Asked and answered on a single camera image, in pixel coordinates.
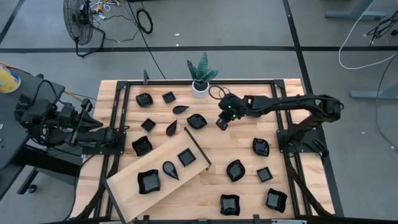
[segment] square black dish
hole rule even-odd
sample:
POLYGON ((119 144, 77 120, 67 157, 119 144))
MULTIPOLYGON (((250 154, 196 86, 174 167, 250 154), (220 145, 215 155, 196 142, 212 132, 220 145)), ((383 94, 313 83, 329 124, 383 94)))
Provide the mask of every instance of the square black dish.
POLYGON ((145 129, 145 131, 149 132, 154 128, 156 125, 151 119, 147 118, 142 124, 141 127, 145 129))
POLYGON ((257 175, 260 177, 260 180, 262 183, 264 183, 267 180, 271 180, 272 178, 274 178, 271 174, 271 172, 269 171, 268 167, 262 168, 257 170, 257 175))
POLYGON ((138 173, 137 180, 140 194, 149 194, 160 190, 158 170, 148 170, 147 172, 138 173))
POLYGON ((173 92, 168 92, 168 93, 164 94, 163 95, 163 100, 166 103, 173 102, 175 100, 175 96, 174 96, 173 92))
POLYGON ((141 107, 147 107, 154 103, 152 97, 148 93, 143 93, 136 96, 137 104, 141 107))
POLYGON ((139 138, 137 141, 132 142, 131 145, 137 156, 143 156, 152 150, 152 144, 147 136, 139 138))
POLYGON ((200 115, 200 114, 194 114, 191 117, 187 118, 188 124, 193 128, 193 129, 201 129, 204 126, 207 125, 206 119, 200 115))
POLYGON ((286 208, 287 195, 274 189, 269 189, 266 206, 283 213, 286 208))
POLYGON ((178 158, 180 159, 184 167, 191 164, 196 159, 195 156, 192 154, 191 150, 189 150, 189 148, 178 154, 178 158))
POLYGON ((221 214, 222 215, 239 215, 241 208, 239 206, 239 196, 237 195, 221 195, 221 214))

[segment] yellow container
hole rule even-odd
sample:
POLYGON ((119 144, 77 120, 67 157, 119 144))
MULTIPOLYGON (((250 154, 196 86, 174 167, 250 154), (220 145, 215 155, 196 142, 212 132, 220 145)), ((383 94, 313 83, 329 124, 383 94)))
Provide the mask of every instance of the yellow container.
POLYGON ((21 79, 0 63, 0 93, 12 93, 21 85, 21 79))

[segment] standing fan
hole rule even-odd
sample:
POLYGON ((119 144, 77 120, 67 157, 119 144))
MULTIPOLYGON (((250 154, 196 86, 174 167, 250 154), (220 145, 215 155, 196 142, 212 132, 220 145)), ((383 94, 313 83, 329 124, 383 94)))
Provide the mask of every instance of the standing fan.
POLYGON ((93 14, 90 9, 89 0, 63 0, 63 19, 67 27, 70 37, 76 43, 76 54, 80 57, 97 52, 103 48, 105 31, 93 25, 93 14), (101 46, 94 51, 85 53, 83 55, 78 53, 78 44, 88 44, 93 36, 93 29, 102 33, 101 46))

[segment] potted plant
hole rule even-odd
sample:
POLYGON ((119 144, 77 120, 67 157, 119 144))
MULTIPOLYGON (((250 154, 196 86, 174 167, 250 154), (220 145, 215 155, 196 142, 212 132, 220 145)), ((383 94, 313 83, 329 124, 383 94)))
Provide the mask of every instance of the potted plant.
POLYGON ((194 97, 196 98, 206 97, 209 94, 208 93, 210 87, 209 81, 217 76, 218 70, 208 69, 206 52, 203 54, 202 58, 200 59, 197 68, 193 66, 189 60, 187 60, 187 64, 193 80, 192 88, 193 88, 194 97))

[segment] green leaves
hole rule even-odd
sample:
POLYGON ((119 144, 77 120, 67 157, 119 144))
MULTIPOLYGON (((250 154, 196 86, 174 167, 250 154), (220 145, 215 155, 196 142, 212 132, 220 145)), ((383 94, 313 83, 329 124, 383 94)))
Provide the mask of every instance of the green leaves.
POLYGON ((191 72, 191 76, 193 80, 198 79, 198 69, 195 68, 195 66, 192 65, 192 62, 190 62, 189 60, 187 60, 187 64, 188 64, 188 69, 191 72))
POLYGON ((199 65, 198 65, 199 72, 202 73, 203 75, 206 75, 207 74, 207 66, 208 66, 207 53, 205 52, 203 54, 203 56, 201 57, 199 65))
POLYGON ((203 77, 203 81, 209 82, 210 80, 214 79, 217 76, 217 74, 218 70, 212 70, 203 77))
POLYGON ((208 59, 207 53, 205 52, 200 59, 198 68, 192 65, 192 63, 187 60, 188 69, 191 73, 192 79, 198 83, 206 83, 214 79, 217 76, 218 70, 208 69, 208 59))

